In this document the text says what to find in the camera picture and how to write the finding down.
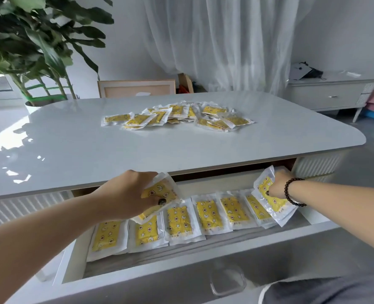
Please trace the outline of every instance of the left hand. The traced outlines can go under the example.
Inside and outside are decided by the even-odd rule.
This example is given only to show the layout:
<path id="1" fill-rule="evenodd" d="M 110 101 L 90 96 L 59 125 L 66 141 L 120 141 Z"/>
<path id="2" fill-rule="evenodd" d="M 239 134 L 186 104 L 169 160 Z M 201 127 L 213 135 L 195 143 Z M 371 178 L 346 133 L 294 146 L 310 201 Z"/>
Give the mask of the left hand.
<path id="1" fill-rule="evenodd" d="M 128 170 L 89 194 L 100 222 L 130 219 L 157 205 L 161 197 L 141 198 L 143 189 L 156 175 Z"/>

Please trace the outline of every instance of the beaded bracelet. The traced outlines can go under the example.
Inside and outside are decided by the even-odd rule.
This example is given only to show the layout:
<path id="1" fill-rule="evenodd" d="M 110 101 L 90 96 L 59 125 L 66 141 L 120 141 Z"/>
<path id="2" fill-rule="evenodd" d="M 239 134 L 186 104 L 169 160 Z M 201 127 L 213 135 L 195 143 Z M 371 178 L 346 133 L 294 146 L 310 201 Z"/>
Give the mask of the beaded bracelet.
<path id="1" fill-rule="evenodd" d="M 296 203 L 294 202 L 288 195 L 288 186 L 294 182 L 294 181 L 297 181 L 297 180 L 305 180 L 305 179 L 302 179 L 302 178 L 292 178 L 290 180 L 287 181 L 287 183 L 285 184 L 285 188 L 284 188 L 284 193 L 285 193 L 285 198 L 288 199 L 288 201 L 295 205 L 295 206 L 298 206 L 298 207 L 303 207 L 303 206 L 306 206 L 306 204 L 300 204 L 300 203 Z"/>

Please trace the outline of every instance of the sheer curtain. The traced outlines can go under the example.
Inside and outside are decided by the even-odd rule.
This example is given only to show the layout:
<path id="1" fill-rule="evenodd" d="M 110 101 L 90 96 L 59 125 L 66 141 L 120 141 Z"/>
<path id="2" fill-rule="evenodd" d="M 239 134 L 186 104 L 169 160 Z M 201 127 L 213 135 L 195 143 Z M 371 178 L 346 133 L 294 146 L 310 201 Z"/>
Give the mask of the sheer curtain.
<path id="1" fill-rule="evenodd" d="M 315 0 L 144 0 L 147 49 L 167 73 L 208 91 L 280 94 L 295 25 Z"/>

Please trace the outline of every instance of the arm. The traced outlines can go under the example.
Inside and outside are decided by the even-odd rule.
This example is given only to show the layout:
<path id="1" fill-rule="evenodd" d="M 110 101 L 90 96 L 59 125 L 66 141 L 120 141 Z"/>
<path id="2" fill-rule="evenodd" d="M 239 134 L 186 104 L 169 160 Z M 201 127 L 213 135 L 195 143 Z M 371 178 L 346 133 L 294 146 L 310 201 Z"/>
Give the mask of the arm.
<path id="1" fill-rule="evenodd" d="M 270 195 L 285 198 L 284 186 L 291 178 L 291 173 L 278 171 Z M 374 247 L 374 188 L 304 180 L 292 182 L 288 193 Z"/>
<path id="2" fill-rule="evenodd" d="M 0 303 L 87 229 L 132 218 L 157 205 L 159 197 L 141 199 L 156 175 L 127 171 L 89 195 L 0 225 Z"/>

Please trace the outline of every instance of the hand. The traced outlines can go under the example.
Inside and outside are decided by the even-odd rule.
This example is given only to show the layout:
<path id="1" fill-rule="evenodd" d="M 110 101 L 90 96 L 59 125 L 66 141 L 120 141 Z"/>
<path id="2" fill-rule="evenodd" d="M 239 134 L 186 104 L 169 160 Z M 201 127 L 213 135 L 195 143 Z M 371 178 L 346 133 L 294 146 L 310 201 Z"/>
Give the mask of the hand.
<path id="1" fill-rule="evenodd" d="M 275 173 L 275 181 L 270 186 L 268 193 L 272 197 L 285 198 L 285 185 L 288 180 L 295 178 L 295 176 L 286 170 L 279 170 Z"/>
<path id="2" fill-rule="evenodd" d="M 130 219 L 157 205 L 160 197 L 141 198 L 143 189 L 156 175 L 129 170 L 89 194 L 99 221 Z"/>

